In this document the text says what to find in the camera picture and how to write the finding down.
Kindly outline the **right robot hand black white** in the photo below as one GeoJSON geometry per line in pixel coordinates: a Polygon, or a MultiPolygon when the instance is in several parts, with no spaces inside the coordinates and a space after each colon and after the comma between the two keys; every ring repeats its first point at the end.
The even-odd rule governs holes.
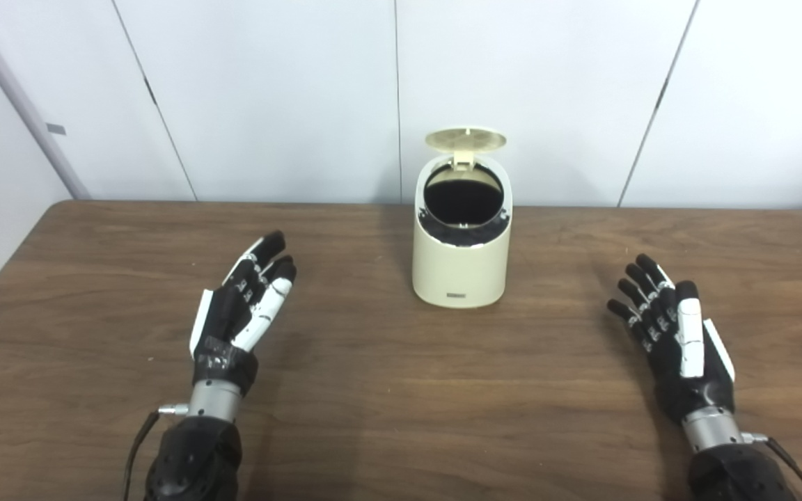
{"type": "Polygon", "coordinates": [[[606,307],[645,353],[662,412],[673,422],[707,407],[735,412],[733,364],[704,315],[696,283],[674,282],[641,253],[618,289],[630,302],[609,299],[606,307]]]}

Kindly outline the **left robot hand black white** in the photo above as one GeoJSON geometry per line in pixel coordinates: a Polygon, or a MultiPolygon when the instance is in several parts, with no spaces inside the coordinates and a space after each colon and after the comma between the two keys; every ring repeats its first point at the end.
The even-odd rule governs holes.
{"type": "Polygon", "coordinates": [[[292,291],[298,269],[283,253],[280,230],[259,237],[239,256],[216,289],[204,289],[189,350],[192,383],[226,381],[246,396],[255,383],[254,348],[276,319],[292,291]]]}

